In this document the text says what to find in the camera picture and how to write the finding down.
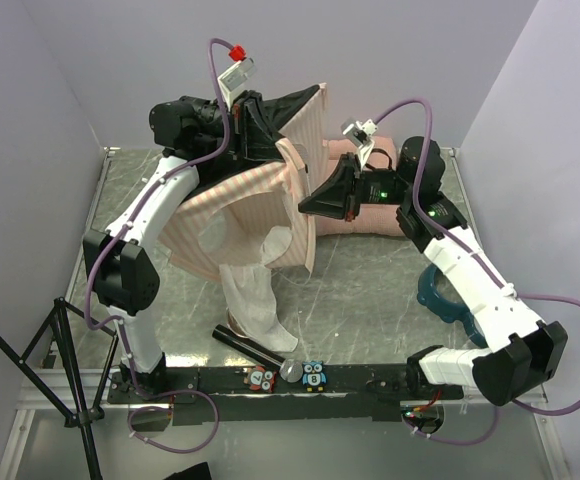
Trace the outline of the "pink striped pet tent fabric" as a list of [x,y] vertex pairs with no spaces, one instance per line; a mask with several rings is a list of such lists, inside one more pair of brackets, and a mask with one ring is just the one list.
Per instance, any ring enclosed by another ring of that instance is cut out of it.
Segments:
[[171,264],[220,283],[238,332],[274,352],[292,352],[299,340],[279,321],[272,272],[313,269],[316,224],[298,206],[324,179],[327,162],[326,84],[293,97],[299,104],[272,146],[277,159],[187,198],[159,236]]

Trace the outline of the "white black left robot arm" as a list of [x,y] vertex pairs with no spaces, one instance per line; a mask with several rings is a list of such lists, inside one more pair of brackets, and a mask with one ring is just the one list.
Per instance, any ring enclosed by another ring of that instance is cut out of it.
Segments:
[[122,378],[142,400],[162,398],[168,380],[165,355],[146,330],[160,287],[150,258],[156,239],[187,198],[279,159],[276,143],[291,109],[285,100],[266,100],[254,90],[232,105],[182,96],[154,106],[149,126],[163,156],[153,178],[116,225],[85,234],[87,294],[107,307],[117,326]]

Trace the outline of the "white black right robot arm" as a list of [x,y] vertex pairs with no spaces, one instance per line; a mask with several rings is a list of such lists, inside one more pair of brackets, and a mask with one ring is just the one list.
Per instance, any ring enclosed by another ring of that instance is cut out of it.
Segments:
[[[490,277],[483,269],[474,232],[441,191],[445,162],[440,147],[432,142],[424,152],[422,146],[422,137],[408,138],[393,168],[365,170],[357,154],[342,154],[299,210],[351,221],[364,204],[396,206],[401,231],[454,287],[486,344],[468,350],[432,346],[411,355],[409,392],[424,399],[441,385],[472,387],[503,406],[554,375],[567,333],[558,322],[545,323],[499,276]],[[413,184],[423,155],[427,161],[415,202]]]

